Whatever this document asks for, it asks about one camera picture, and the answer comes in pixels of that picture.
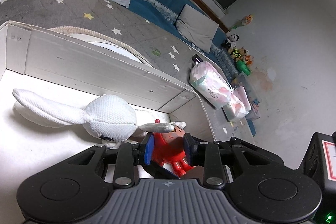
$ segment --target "white cardboard box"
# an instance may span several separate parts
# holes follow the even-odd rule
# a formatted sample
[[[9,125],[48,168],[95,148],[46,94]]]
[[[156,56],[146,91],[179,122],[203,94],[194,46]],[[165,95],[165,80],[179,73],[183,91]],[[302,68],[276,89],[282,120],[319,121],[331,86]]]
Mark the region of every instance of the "white cardboard box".
[[[198,94],[181,81],[107,49],[19,22],[0,26],[0,224],[23,221],[16,204],[27,177],[100,142],[82,126],[44,128],[13,110],[13,88],[85,107],[115,94],[161,119],[186,122],[186,132],[214,135]]]

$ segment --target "wall stain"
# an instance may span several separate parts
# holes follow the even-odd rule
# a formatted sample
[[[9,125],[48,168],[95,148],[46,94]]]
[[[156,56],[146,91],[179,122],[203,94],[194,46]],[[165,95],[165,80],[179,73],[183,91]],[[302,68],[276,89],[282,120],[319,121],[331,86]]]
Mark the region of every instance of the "wall stain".
[[[259,70],[257,67],[252,71],[254,77],[259,81],[260,87],[264,91],[269,91],[273,88],[273,83],[268,78],[267,73]]]

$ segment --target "green paw print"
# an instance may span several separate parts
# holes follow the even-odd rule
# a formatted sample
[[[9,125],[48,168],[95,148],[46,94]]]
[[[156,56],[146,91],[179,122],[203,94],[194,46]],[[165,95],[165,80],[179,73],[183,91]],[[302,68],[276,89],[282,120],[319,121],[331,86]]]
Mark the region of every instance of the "green paw print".
[[[156,56],[160,56],[161,55],[161,52],[155,48],[153,51],[152,51],[152,54],[156,55]]]

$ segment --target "red toy leg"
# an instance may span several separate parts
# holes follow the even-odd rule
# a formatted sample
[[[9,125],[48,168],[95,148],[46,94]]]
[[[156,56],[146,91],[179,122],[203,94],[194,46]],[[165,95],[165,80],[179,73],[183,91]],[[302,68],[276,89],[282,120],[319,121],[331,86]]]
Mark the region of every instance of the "red toy leg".
[[[185,175],[185,171],[181,168],[177,161],[171,162],[170,164],[174,170],[175,175],[177,175],[178,177],[182,177],[183,175]]]
[[[180,160],[180,165],[181,165],[181,167],[182,167],[182,169],[183,169],[184,171],[189,171],[189,170],[191,170],[191,169],[194,168],[194,166],[190,166],[190,165],[187,163],[187,161],[185,160],[185,158],[183,158],[182,160]]]

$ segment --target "grey grip handle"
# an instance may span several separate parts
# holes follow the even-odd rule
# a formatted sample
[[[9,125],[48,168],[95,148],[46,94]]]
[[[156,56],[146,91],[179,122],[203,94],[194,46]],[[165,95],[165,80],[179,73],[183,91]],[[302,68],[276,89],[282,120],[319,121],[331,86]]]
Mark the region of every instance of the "grey grip handle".
[[[257,224],[259,222],[236,211],[222,191],[204,188],[196,179],[141,179],[135,187],[116,190],[100,211],[76,223]]]

